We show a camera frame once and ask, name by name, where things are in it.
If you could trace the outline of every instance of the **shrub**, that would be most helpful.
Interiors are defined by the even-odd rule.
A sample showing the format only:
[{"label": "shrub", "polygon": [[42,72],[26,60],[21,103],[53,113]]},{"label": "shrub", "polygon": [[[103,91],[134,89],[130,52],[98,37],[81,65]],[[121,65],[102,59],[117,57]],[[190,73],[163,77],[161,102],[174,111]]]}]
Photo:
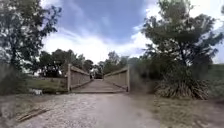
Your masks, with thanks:
[{"label": "shrub", "polygon": [[170,98],[206,99],[208,96],[206,83],[195,79],[185,67],[177,67],[166,74],[156,94]]},{"label": "shrub", "polygon": [[5,63],[0,67],[0,95],[27,92],[25,75]]}]

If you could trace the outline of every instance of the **tree trunk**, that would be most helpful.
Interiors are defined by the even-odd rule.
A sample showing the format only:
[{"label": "tree trunk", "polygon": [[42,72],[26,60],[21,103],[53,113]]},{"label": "tree trunk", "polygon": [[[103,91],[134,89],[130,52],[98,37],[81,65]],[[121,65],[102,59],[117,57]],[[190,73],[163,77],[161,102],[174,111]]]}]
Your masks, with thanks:
[{"label": "tree trunk", "polygon": [[183,46],[181,45],[181,43],[178,43],[179,45],[179,48],[180,48],[180,56],[181,56],[181,61],[182,61],[182,64],[184,66],[187,66],[187,62],[186,62],[186,56],[184,55],[184,49],[183,49]]},{"label": "tree trunk", "polygon": [[16,49],[14,47],[12,48],[12,56],[10,59],[10,65],[13,67],[16,67]]}]

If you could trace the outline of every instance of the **dry grass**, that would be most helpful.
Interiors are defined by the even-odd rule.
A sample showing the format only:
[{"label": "dry grass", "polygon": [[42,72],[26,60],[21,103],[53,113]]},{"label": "dry grass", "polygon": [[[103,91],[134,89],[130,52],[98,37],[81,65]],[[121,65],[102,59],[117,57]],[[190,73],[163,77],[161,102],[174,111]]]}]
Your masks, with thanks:
[{"label": "dry grass", "polygon": [[166,99],[154,95],[133,97],[137,98],[138,105],[151,111],[154,118],[168,128],[224,127],[224,110],[215,102]]},{"label": "dry grass", "polygon": [[11,95],[0,97],[0,119],[5,120],[4,123],[14,126],[16,118],[37,109],[38,103],[48,101],[54,97],[53,95],[34,96],[34,95]]}]

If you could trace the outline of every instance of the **dirt ground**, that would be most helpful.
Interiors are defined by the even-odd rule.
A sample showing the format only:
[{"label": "dirt ground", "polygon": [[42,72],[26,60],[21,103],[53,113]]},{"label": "dirt ground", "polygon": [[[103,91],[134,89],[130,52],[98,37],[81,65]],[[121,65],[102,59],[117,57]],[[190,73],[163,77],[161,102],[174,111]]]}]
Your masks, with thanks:
[{"label": "dirt ground", "polygon": [[[154,95],[69,94],[0,97],[0,128],[223,128],[223,101]],[[18,123],[35,108],[46,113]]]}]

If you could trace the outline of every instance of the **grass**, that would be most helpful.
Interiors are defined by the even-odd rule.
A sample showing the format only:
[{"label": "grass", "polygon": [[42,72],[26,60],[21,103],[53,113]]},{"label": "grass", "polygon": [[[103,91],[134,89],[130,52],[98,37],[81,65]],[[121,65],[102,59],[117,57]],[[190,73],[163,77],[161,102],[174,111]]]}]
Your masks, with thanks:
[{"label": "grass", "polygon": [[213,65],[204,79],[208,81],[211,98],[224,97],[224,64]]},{"label": "grass", "polygon": [[7,122],[7,125],[9,125],[8,127],[11,128],[18,123],[16,121],[18,117],[37,108],[41,109],[41,106],[38,104],[51,100],[52,98],[54,98],[53,95],[35,96],[30,94],[19,94],[1,96],[0,122],[1,118],[4,119],[4,123]]},{"label": "grass", "polygon": [[178,100],[155,95],[133,96],[138,105],[149,110],[165,128],[224,127],[223,105],[213,101]]},{"label": "grass", "polygon": [[40,89],[43,90],[43,93],[48,94],[55,94],[56,92],[67,92],[67,89],[64,85],[53,81],[29,78],[27,80],[27,85],[29,88]]}]

